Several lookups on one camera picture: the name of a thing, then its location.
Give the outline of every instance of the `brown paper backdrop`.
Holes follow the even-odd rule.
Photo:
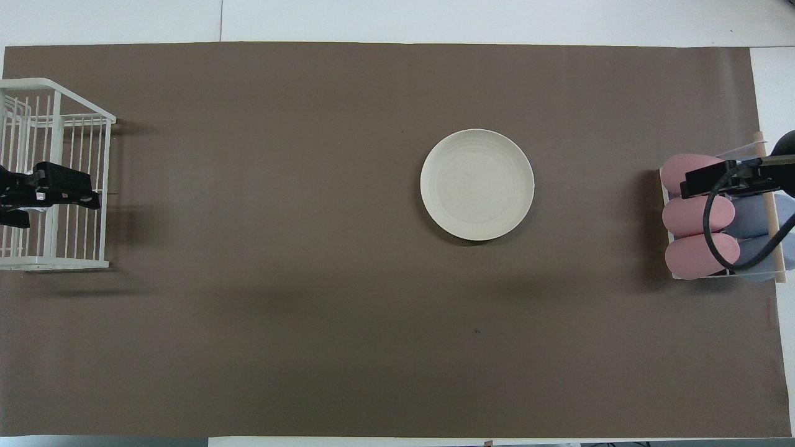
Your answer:
[[[674,281],[655,169],[758,129],[747,49],[9,48],[120,118],[111,270],[1,272],[2,434],[789,436],[771,282]],[[537,193],[474,244],[420,168]]]

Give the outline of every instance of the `dish rack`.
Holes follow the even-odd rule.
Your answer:
[[[55,205],[30,211],[30,228],[2,226],[0,270],[107,268],[108,155],[116,117],[42,78],[0,80],[0,165],[31,173],[50,161],[91,175],[102,207]]]
[[[762,132],[755,132],[754,133],[754,142],[751,144],[747,144],[745,146],[739,147],[737,149],[729,150],[722,154],[716,155],[716,157],[720,158],[721,160],[735,160],[741,158],[753,158],[753,157],[765,157],[768,155],[767,148],[765,147],[765,140],[764,135]],[[660,186],[662,187],[662,202],[663,206],[667,205],[669,200],[673,199],[675,196],[672,196],[665,186],[662,185],[662,179],[660,179]],[[765,200],[765,211],[767,213],[767,231],[770,235],[776,234],[778,231],[778,210],[776,209],[776,201],[774,199],[774,194],[772,192],[765,192],[763,194]],[[668,243],[671,243],[676,239],[670,231],[668,232]],[[776,282],[784,283],[787,282],[787,275],[786,275],[786,268],[784,264],[784,251],[781,248],[781,245],[773,250],[773,253],[770,254],[773,257],[773,265],[775,270],[768,271],[768,272],[758,272],[758,273],[732,273],[729,270],[721,270],[720,272],[711,274],[705,278],[728,278],[731,276],[752,276],[752,275],[760,275],[760,274],[775,274]],[[681,279],[677,277],[675,274],[671,274],[674,279]]]

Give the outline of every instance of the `white table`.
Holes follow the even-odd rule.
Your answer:
[[[193,41],[752,47],[761,130],[775,142],[795,128],[795,6],[785,0],[0,0],[0,17],[0,55],[10,45]],[[789,283],[778,285],[777,293],[785,372],[793,395],[795,277],[790,276]],[[795,398],[790,398],[793,426],[794,403]],[[419,446],[483,441],[248,437],[211,439],[210,445]],[[516,445],[585,440],[496,441]]]

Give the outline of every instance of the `plate rim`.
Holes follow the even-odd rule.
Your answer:
[[[529,170],[529,175],[530,175],[530,189],[531,189],[530,199],[529,199],[529,201],[527,203],[527,209],[522,213],[522,217],[520,219],[518,219],[516,221],[516,223],[514,223],[514,225],[512,225],[510,228],[505,230],[503,233],[498,234],[498,235],[494,235],[494,236],[490,236],[490,237],[485,237],[485,238],[484,237],[472,237],[470,235],[456,234],[455,232],[451,231],[450,229],[445,228],[444,225],[442,225],[442,223],[440,223],[439,220],[436,219],[436,217],[433,215],[433,213],[431,213],[431,210],[428,208],[428,200],[429,200],[429,198],[427,197],[426,188],[423,188],[423,184],[425,183],[424,180],[428,176],[428,171],[429,171],[428,161],[429,161],[429,158],[433,155],[434,151],[445,140],[447,140],[448,138],[452,138],[452,137],[454,137],[457,134],[468,133],[468,132],[473,132],[473,131],[474,132],[486,132],[488,134],[497,135],[498,137],[504,138],[505,140],[507,140],[522,155],[522,159],[524,160],[524,163],[526,163],[527,169]],[[536,196],[535,189],[536,189],[535,172],[533,171],[533,166],[530,164],[530,160],[527,158],[527,154],[525,154],[525,151],[522,150],[522,148],[519,147],[519,145],[516,144],[516,142],[514,140],[508,138],[507,136],[505,136],[503,134],[500,134],[497,131],[489,130],[489,129],[483,129],[483,128],[471,128],[471,129],[458,130],[458,131],[453,132],[452,134],[442,138],[441,140],[439,140],[439,142],[437,142],[436,145],[434,145],[434,147],[428,152],[428,155],[425,156],[425,160],[422,163],[422,170],[420,171],[420,195],[422,197],[422,204],[425,206],[425,211],[431,216],[431,219],[433,219],[433,222],[436,225],[438,225],[441,229],[445,230],[447,233],[449,233],[451,235],[454,235],[455,237],[458,237],[458,238],[461,238],[461,239],[466,239],[466,240],[472,240],[472,241],[487,241],[487,240],[497,239],[499,237],[502,237],[502,236],[510,233],[516,227],[518,227],[518,225],[527,217],[527,214],[530,211],[530,207],[533,205],[533,200],[535,199],[535,196]]]

